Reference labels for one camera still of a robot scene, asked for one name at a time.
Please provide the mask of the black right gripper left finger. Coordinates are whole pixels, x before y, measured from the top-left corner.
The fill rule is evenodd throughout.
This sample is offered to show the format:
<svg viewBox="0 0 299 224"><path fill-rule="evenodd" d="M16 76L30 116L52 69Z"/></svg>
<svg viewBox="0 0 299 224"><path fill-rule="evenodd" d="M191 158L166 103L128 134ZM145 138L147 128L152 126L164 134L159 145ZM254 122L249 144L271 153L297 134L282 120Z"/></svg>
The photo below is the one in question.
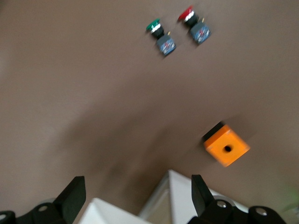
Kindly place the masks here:
<svg viewBox="0 0 299 224"><path fill-rule="evenodd" d="M53 202L41 203L17 217L11 210L0 212L2 224L72 224L86 201L85 177L76 176Z"/></svg>

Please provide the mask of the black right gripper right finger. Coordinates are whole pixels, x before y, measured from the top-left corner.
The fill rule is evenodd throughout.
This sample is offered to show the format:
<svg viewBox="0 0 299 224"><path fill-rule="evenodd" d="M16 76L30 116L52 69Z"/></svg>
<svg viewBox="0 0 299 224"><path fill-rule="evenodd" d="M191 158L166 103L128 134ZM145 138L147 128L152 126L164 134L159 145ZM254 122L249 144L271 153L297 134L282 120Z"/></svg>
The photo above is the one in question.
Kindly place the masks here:
<svg viewBox="0 0 299 224"><path fill-rule="evenodd" d="M241 211L224 199L215 199L201 175L192 175L192 202L197 216L192 224L285 224L273 209L252 206Z"/></svg>

